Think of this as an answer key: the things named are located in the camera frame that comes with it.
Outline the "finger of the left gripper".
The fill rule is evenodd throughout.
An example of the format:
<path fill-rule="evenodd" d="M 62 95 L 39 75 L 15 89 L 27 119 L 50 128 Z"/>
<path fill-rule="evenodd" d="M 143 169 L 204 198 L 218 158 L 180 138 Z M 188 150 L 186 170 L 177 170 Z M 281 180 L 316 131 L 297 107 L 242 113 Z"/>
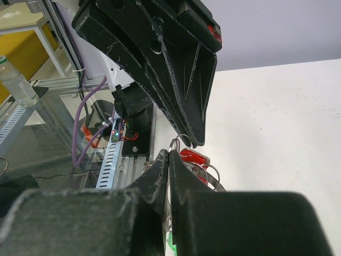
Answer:
<path fill-rule="evenodd" d="M 78 11 L 72 26 L 78 34 Z M 159 55 L 131 55 L 120 46 L 111 49 L 110 55 L 105 55 L 127 72 L 163 112 L 171 111 L 172 94 L 166 92 L 166 89 L 172 87 L 173 82 L 169 76 L 173 71 L 168 63 L 167 50 L 163 48 Z"/>
<path fill-rule="evenodd" d="M 188 135 L 195 146 L 203 146 L 216 53 L 187 33 L 166 31 L 163 41 L 173 71 L 169 76 L 172 87 L 166 89 L 172 94 L 172 110 L 164 114 L 177 133 Z"/>

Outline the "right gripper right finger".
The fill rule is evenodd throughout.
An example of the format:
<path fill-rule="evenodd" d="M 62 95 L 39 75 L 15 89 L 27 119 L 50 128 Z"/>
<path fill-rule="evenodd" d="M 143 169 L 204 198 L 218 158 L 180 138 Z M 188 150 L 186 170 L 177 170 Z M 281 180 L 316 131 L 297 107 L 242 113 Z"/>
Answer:
<path fill-rule="evenodd" d="M 332 255 L 311 203 L 287 191 L 215 192 L 169 153 L 178 255 Z"/>

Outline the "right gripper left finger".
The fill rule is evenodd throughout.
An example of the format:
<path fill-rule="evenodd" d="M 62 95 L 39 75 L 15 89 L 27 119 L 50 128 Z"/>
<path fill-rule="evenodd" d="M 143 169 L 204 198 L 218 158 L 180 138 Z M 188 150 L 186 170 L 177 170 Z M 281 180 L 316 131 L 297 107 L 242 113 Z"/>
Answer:
<path fill-rule="evenodd" d="M 1 225 L 1 255 L 164 255 L 168 151 L 123 189 L 28 189 Z"/>

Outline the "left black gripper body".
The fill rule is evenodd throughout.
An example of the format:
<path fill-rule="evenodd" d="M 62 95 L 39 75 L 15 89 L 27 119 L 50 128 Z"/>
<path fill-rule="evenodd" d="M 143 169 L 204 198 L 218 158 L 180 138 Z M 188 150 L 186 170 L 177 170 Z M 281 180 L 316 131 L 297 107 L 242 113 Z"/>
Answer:
<path fill-rule="evenodd" d="M 113 46 L 131 55 L 159 55 L 167 45 L 222 49 L 221 28 L 202 1 L 82 1 L 78 34 L 106 55 Z"/>

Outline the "red tag key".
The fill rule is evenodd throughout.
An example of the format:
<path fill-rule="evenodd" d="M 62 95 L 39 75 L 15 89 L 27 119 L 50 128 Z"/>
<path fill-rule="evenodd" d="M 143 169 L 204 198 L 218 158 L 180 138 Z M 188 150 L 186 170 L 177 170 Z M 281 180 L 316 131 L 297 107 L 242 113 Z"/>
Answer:
<path fill-rule="evenodd" d="M 190 164 L 192 172 L 197 171 L 199 179 L 204 183 L 208 184 L 208 173 L 207 168 L 210 164 L 210 158 L 191 149 L 184 148 L 180 151 L 180 157 L 183 162 Z"/>

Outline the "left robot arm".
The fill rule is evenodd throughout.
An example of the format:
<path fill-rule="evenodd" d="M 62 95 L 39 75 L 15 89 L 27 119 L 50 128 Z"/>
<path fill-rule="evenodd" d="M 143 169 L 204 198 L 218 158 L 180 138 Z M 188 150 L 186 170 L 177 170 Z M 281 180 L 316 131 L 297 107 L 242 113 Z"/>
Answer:
<path fill-rule="evenodd" d="M 221 27 L 202 1 L 61 1 L 76 34 L 150 97 L 187 145 L 203 146 L 222 49 Z"/>

